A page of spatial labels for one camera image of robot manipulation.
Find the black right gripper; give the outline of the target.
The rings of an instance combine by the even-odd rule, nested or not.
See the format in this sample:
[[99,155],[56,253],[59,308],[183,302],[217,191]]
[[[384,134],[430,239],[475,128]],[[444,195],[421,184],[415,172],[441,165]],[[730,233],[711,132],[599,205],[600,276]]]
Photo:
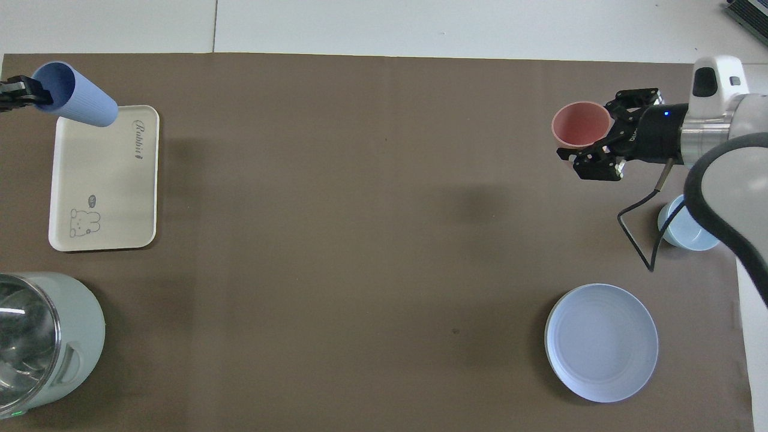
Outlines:
[[556,149],[579,179],[620,181],[625,177],[622,158],[683,164],[680,137],[688,103],[661,104],[659,88],[640,88],[617,91],[604,107],[612,121],[609,130],[618,130],[616,142],[598,140],[579,148]]

